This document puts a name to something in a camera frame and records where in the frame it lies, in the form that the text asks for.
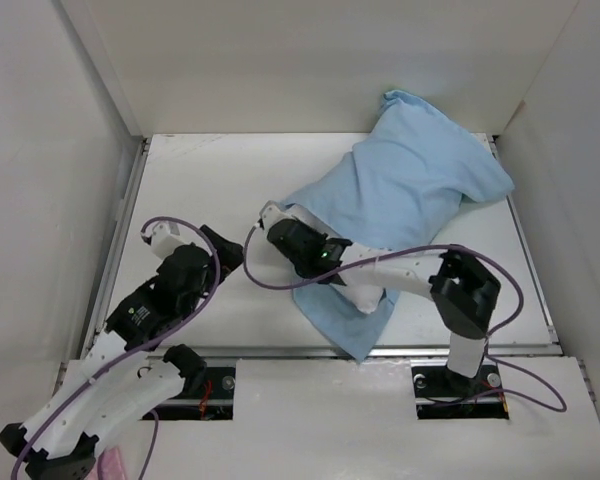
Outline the white pillow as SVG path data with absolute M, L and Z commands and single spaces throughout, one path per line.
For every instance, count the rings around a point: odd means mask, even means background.
M 385 296 L 385 290 L 374 285 L 337 285 L 334 289 L 366 315 L 374 313 Z

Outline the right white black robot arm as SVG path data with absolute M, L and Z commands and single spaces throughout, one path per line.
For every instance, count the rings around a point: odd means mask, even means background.
M 392 257 L 387 250 L 330 236 L 287 214 L 266 214 L 259 226 L 296 274 L 336 288 L 365 313 L 391 291 L 433 302 L 450 332 L 446 387 L 464 394 L 478 384 L 501 283 L 475 256 L 448 249 Z

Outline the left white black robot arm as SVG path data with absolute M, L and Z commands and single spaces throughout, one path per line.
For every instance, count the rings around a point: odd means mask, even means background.
M 161 261 L 155 274 L 112 311 L 74 376 L 48 403 L 0 432 L 0 443 L 16 458 L 13 478 L 25 471 L 32 479 L 84 479 L 116 433 L 162 402 L 202 389 L 207 364 L 184 344 L 168 348 L 146 373 L 123 384 L 244 261 L 242 246 L 210 227 L 194 230 L 202 246 L 186 242 L 178 227 L 162 220 L 143 230 L 144 242 Z

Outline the light blue pillowcase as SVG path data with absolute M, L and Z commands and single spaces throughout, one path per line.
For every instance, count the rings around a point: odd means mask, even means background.
M 397 251 L 429 244 L 464 199 L 496 202 L 513 189 L 472 133 L 424 99 L 391 90 L 371 133 L 280 203 L 331 235 Z

